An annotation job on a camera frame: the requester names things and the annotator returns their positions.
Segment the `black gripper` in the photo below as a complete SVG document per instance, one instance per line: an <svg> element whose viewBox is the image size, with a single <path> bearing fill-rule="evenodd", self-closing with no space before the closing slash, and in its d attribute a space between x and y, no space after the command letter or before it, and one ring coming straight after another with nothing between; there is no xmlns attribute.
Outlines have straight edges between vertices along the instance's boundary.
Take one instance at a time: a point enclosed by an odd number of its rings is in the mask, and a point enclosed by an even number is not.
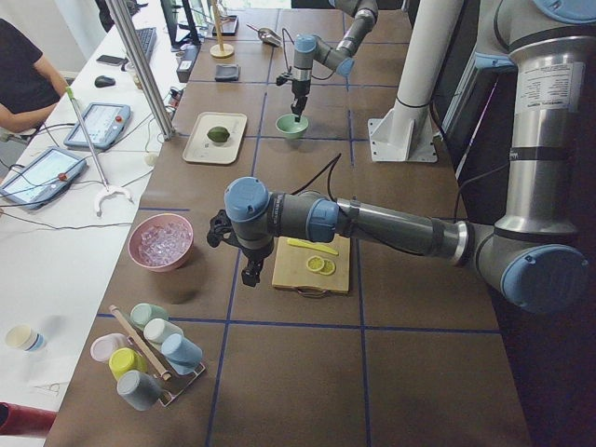
<svg viewBox="0 0 596 447"><path fill-rule="evenodd" d="M291 91L294 95L294 99L291 103L291 112L294 115L301 115L302 118L306 106L306 98L310 92L310 80L299 80L294 78L291 81Z"/></svg>
<svg viewBox="0 0 596 447"><path fill-rule="evenodd" d="M256 286L260 283L260 274L264 266L264 260L273 252L274 241L268 241L258 248L251 248L246 244L241 245L241 251L247 258L247 264L241 272L244 285Z"/></svg>

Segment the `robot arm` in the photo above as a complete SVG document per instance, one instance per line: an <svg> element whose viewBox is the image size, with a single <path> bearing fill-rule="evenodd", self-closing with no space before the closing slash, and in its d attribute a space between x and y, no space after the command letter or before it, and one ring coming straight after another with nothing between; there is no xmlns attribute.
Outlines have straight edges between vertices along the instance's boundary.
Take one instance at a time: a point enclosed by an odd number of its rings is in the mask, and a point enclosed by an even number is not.
<svg viewBox="0 0 596 447"><path fill-rule="evenodd" d="M336 47L330 46L315 34L299 34L296 37L293 66L286 73L291 81L291 112L295 122L301 120L306 107L314 62L348 78L354 65L354 55L378 19L376 1L329 1L329 4L350 16L353 22Z"/></svg>
<svg viewBox="0 0 596 447"><path fill-rule="evenodd" d="M378 180L372 193L404 200L413 213L307 188L272 192L256 178L237 179L210 222L208 242L244 253L246 285L259 282L278 237L329 242L339 235L467 267L528 312L556 312L586 295L592 271L576 248L568 203L585 86L595 67L595 5L480 5L477 66L517 72L506 210L492 225L422 204L436 191L423 167L434 160L428 109L461 7L458 1L420 3L395 103L368 123L372 160L400 164L400 178Z"/></svg>

